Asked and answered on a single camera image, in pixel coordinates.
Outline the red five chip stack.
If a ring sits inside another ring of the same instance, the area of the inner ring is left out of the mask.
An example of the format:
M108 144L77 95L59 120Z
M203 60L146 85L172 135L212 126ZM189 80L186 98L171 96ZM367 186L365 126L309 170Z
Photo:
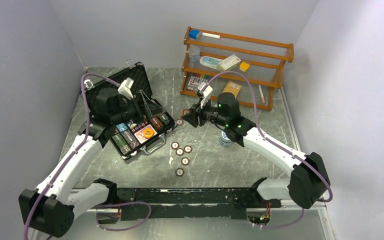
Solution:
M186 116L190 113L190 110L189 109L183 109L182 112L181 112L181 116Z

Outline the orange big blind button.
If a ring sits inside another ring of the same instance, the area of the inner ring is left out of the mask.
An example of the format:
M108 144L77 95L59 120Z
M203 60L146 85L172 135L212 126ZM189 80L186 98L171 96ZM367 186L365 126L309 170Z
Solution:
M146 139L149 139L154 136L155 132L152 128L147 127L143 129L142 134Z

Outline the red playing card deck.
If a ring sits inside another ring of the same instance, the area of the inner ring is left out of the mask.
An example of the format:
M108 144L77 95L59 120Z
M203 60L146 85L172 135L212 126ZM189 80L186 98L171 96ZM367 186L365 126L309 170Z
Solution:
M152 137L154 137L154 136L152 136L151 138L145 138L142 134L142 131L145 128L152 128L154 130L154 136L157 134L157 131L154 129L154 127L151 124L145 124L145 123L138 124L137 126L135 126L133 128L132 132L140 144L143 144L143 143L147 142L148 140L150 140Z

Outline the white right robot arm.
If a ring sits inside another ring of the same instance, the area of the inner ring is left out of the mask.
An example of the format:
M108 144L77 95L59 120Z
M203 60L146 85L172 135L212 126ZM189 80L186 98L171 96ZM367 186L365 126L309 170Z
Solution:
M233 143L259 153L286 173L285 179L257 183L249 197L255 207L276 199L292 200L299 207L310 209L316 202L328 203L333 199L330 179L318 153L293 149L264 132L257 123L241 115L239 102L232 93L221 93L217 106L211 105L208 93L199 92L198 96L200 100L193 107L198 126L209 122L224 127L223 132Z

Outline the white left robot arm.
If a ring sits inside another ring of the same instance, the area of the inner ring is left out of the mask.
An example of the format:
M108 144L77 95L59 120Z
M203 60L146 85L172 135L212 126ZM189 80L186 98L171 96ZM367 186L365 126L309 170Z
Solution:
M67 233L74 220L87 210L122 207L117 185L105 179L95 180L86 189L71 195L81 172L101 153L115 135L116 126L142 116L146 105L154 104L143 91L127 87L105 87L94 97L83 95L86 121L73 145L54 170L34 189L19 196L24 222L23 238L42 232L49 238Z

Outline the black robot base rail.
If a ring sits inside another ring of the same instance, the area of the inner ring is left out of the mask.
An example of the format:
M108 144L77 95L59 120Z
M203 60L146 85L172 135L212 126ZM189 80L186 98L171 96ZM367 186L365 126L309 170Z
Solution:
M121 220L218 218L246 220L250 209L280 208L279 199L263 199L252 187L121 188Z

